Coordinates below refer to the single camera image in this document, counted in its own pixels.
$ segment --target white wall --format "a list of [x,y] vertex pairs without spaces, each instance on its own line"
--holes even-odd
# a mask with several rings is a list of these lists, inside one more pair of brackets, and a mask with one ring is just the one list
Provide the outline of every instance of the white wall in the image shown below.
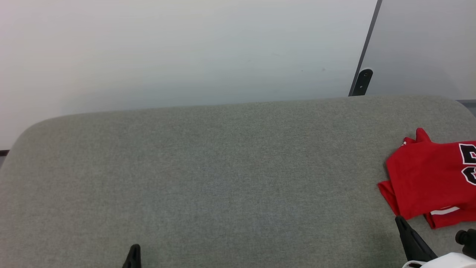
[[383,0],[362,68],[366,95],[476,99],[476,1]]
[[346,96],[377,0],[0,0],[0,149],[71,113]]

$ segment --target white stripe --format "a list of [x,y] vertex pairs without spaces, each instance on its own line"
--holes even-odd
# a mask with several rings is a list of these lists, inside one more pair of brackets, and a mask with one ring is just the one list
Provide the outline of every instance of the white stripe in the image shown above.
[[457,206],[454,206],[454,207],[451,207],[449,209],[444,209],[444,210],[433,210],[432,212],[430,212],[431,215],[444,215],[444,214],[448,214],[448,213],[451,213],[453,211],[457,211],[459,208]]

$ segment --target red shirt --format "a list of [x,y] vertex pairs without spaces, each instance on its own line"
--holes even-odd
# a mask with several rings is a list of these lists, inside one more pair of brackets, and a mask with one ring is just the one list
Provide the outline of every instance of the red shirt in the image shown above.
[[396,215],[425,214],[433,228],[476,220],[476,141],[437,144],[418,128],[416,140],[405,138],[387,159],[387,170],[390,180],[378,187]]

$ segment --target gray upholstered table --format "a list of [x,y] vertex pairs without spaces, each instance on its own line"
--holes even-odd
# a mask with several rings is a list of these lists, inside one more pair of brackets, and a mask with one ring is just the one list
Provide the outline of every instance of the gray upholstered table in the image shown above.
[[[400,267],[376,184],[404,136],[476,139],[439,97],[349,97],[47,120],[0,170],[2,267]],[[409,221],[438,255],[466,223]]]

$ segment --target black printed number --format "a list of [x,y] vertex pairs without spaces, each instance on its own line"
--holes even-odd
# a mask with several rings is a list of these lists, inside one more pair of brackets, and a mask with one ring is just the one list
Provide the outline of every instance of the black printed number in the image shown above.
[[[472,144],[459,144],[459,151],[461,152],[464,165],[476,164],[476,146]],[[476,167],[467,166],[461,170],[461,173],[466,177],[466,181],[476,185]]]
[[475,167],[473,166],[465,167],[461,172],[465,175],[466,180],[469,183],[476,185]]

